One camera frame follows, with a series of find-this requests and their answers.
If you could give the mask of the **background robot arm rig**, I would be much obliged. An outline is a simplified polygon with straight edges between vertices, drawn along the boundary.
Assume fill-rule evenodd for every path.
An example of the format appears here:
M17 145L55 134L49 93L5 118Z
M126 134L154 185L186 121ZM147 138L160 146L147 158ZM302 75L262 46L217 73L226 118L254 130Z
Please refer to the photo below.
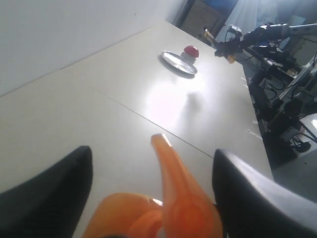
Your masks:
M0 189L36 176L81 145L93 152L93 184L75 230L83 234L97 204L114 192L161 198L150 139L165 133L209 196L213 154L225 148L271 179L270 146L279 135L263 119L281 113L265 90L289 89L300 67L278 65L252 47L256 74L163 22L0 99Z

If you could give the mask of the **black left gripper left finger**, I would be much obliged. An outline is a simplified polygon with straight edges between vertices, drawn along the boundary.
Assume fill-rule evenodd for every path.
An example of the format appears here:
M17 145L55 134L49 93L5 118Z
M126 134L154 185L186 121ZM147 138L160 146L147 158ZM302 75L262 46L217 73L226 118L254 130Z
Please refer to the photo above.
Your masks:
M47 170L0 194L0 236L72 237L92 181L92 150L80 146Z

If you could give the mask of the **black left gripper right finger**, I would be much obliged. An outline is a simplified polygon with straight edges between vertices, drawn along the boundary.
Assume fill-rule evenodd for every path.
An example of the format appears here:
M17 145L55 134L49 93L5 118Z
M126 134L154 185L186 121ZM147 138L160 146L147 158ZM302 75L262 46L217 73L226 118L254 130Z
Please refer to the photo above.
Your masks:
M317 205L263 176L233 153L217 149L212 188L231 238L315 238Z

